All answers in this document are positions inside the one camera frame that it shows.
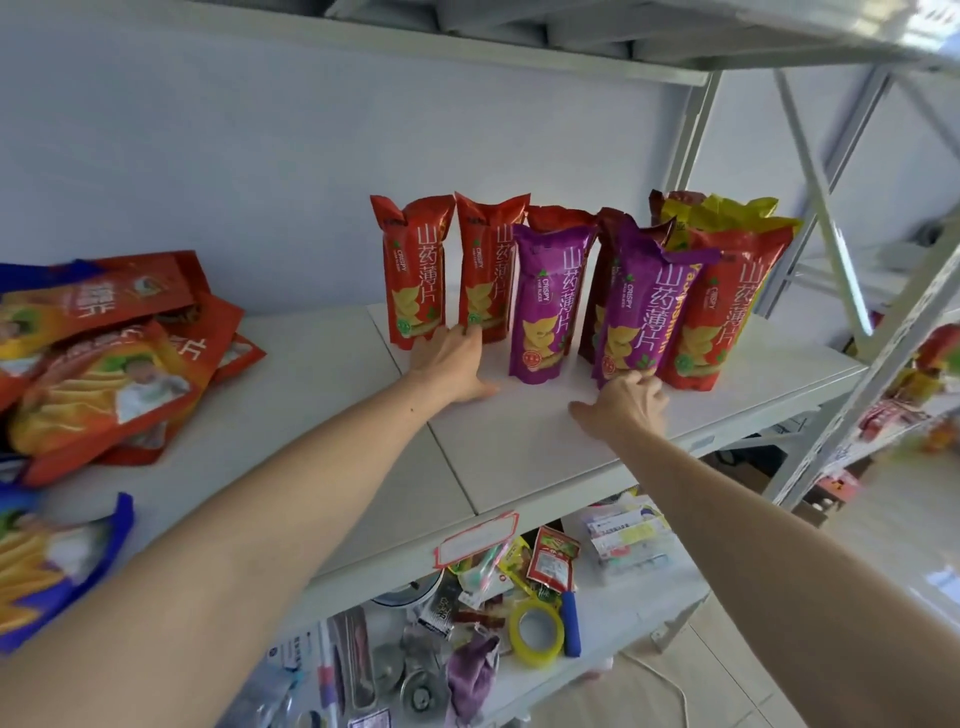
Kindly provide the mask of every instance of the pile of snack bags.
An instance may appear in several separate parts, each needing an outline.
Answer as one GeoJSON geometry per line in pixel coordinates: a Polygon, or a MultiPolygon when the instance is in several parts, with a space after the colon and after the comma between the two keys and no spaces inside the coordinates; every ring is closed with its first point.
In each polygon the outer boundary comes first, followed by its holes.
{"type": "Polygon", "coordinates": [[[802,222],[773,216],[774,198],[741,205],[654,190],[651,227],[642,228],[612,207],[592,214],[532,206],[530,197],[482,205],[456,193],[401,210],[371,196],[393,344],[409,350],[445,324],[444,240],[456,210],[464,254],[458,323],[482,326],[485,344],[509,336],[511,376],[541,384],[560,374],[599,241],[578,347],[597,386],[639,370],[706,392],[802,222]]]}
{"type": "Polygon", "coordinates": [[[193,251],[0,265],[0,654],[92,587],[133,524],[120,494],[105,519],[53,526],[36,489],[156,462],[207,387],[266,355],[237,333],[243,313],[193,251]]]}

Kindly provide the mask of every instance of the floor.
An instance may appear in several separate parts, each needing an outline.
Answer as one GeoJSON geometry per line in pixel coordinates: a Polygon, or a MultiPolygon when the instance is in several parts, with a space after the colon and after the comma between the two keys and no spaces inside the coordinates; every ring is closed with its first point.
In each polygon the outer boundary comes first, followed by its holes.
{"type": "MultiPolygon", "coordinates": [[[[892,457],[825,530],[960,630],[960,456],[892,457]]],[[[629,661],[638,657],[686,693],[691,728],[804,728],[719,602],[711,597],[665,654],[649,642],[617,655],[601,679],[540,703],[533,728],[682,728],[679,694],[629,661]]]]}

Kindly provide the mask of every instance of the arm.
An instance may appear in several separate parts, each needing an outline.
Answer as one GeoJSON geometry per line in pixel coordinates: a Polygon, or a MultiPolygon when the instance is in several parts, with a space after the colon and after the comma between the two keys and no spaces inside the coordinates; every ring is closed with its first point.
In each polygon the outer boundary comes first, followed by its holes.
{"type": "Polygon", "coordinates": [[[419,340],[397,383],[232,483],[42,630],[0,667],[5,722],[210,728],[414,434],[452,401],[492,394],[481,344],[480,327],[419,340]]]}
{"type": "Polygon", "coordinates": [[[570,404],[670,521],[750,648],[811,726],[952,725],[960,639],[826,534],[667,442],[638,374],[570,404]]]}

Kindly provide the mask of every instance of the purple wrapper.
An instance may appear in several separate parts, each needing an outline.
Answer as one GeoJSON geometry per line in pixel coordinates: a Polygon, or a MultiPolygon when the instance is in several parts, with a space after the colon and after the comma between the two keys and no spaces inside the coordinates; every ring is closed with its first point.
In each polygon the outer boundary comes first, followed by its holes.
{"type": "Polygon", "coordinates": [[[686,294],[718,250],[667,253],[626,219],[616,236],[619,267],[607,298],[593,378],[597,386],[632,369],[657,370],[676,330],[686,294]]]}
{"type": "Polygon", "coordinates": [[[596,232],[594,226],[581,226],[540,234],[514,225],[520,275],[510,374],[520,381],[543,384],[560,373],[587,248],[596,232]]]}

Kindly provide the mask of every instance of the yellow tape roll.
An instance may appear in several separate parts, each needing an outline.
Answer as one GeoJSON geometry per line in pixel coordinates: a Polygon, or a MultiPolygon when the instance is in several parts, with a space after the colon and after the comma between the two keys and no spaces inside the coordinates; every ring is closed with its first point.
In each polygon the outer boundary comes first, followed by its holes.
{"type": "Polygon", "coordinates": [[[560,615],[538,599],[520,602],[510,613],[507,629],[515,655],[529,667],[547,667],[564,648],[560,615]]]}

